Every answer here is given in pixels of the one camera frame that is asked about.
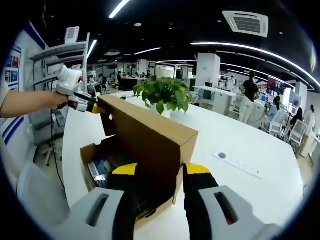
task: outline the cardboard box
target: cardboard box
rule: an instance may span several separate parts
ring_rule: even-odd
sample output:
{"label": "cardboard box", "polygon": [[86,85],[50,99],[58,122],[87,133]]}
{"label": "cardboard box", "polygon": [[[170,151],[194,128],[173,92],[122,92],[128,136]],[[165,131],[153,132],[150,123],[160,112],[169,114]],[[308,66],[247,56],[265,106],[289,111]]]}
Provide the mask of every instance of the cardboard box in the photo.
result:
{"label": "cardboard box", "polygon": [[112,137],[100,145],[80,149],[88,190],[96,187],[88,163],[107,149],[120,148],[154,181],[174,192],[152,216],[136,223],[135,227],[139,228],[176,203],[183,181],[182,164],[190,162],[198,132],[111,95],[100,96],[98,102],[106,110],[101,114],[105,135]]}

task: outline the box flap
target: box flap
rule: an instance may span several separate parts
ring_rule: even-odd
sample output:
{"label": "box flap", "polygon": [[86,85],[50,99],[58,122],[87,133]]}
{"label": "box flap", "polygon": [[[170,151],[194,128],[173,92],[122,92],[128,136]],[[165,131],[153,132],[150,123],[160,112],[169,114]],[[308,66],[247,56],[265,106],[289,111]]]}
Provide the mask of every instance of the box flap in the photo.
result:
{"label": "box flap", "polygon": [[146,172],[176,187],[181,164],[191,159],[189,154],[184,158],[182,146],[197,138],[198,132],[111,95],[101,96],[98,101],[106,110],[101,114],[106,136],[116,135],[123,149]]}

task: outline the black cable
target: black cable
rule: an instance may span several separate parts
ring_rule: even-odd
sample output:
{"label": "black cable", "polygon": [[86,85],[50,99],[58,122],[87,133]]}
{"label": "black cable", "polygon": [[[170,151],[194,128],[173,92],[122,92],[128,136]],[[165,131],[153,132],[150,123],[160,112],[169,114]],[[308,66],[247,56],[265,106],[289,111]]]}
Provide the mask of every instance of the black cable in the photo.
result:
{"label": "black cable", "polygon": [[[54,84],[55,80],[51,81],[51,92],[52,92],[52,86]],[[54,156],[54,162],[55,162],[55,169],[56,169],[56,173],[58,174],[60,183],[64,189],[64,191],[66,191],[65,185],[61,179],[60,173],[59,173],[59,169],[58,169],[58,164],[57,164],[57,156],[56,156],[56,151],[55,151],[55,147],[54,147],[54,119],[52,118],[52,109],[50,109],[50,118],[51,118],[51,147],[52,147],[52,151],[53,151],[53,156]]]}

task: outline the power outlet strip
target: power outlet strip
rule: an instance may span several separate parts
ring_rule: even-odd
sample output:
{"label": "power outlet strip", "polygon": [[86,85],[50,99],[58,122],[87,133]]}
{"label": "power outlet strip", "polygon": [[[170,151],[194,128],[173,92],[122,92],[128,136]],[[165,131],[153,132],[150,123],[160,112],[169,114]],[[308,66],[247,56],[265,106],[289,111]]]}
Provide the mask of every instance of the power outlet strip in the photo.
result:
{"label": "power outlet strip", "polygon": [[228,157],[225,153],[212,153],[212,156],[258,179],[263,179],[263,175],[259,169],[247,165],[239,160],[234,160]]}

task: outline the green leaves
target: green leaves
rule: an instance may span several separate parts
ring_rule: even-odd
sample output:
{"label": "green leaves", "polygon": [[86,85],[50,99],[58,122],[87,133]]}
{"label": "green leaves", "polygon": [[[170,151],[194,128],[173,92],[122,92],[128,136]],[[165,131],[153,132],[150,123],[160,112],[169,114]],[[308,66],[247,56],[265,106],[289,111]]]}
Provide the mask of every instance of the green leaves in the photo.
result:
{"label": "green leaves", "polygon": [[164,101],[161,100],[156,104],[156,110],[160,115],[165,111]]}
{"label": "green leaves", "polygon": [[146,107],[151,108],[150,104],[156,104],[159,114],[164,112],[164,104],[168,110],[183,109],[184,112],[187,112],[189,102],[192,100],[189,87],[183,81],[169,77],[157,79],[157,76],[152,76],[142,84],[135,86],[133,92],[137,96],[142,93],[142,100]]}

